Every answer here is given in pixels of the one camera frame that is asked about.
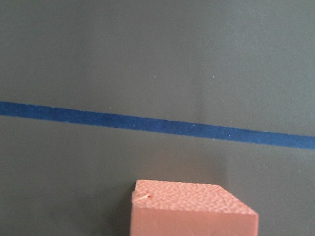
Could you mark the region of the orange foam block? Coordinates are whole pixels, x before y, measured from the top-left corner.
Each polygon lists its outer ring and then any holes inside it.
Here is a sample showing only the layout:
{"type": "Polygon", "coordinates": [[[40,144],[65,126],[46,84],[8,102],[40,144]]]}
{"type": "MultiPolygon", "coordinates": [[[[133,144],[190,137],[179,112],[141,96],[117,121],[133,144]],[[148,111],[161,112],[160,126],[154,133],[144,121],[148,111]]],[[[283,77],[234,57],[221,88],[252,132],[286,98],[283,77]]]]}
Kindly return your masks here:
{"type": "Polygon", "coordinates": [[[259,216],[219,185],[136,181],[132,236],[256,236],[259,216]]]}

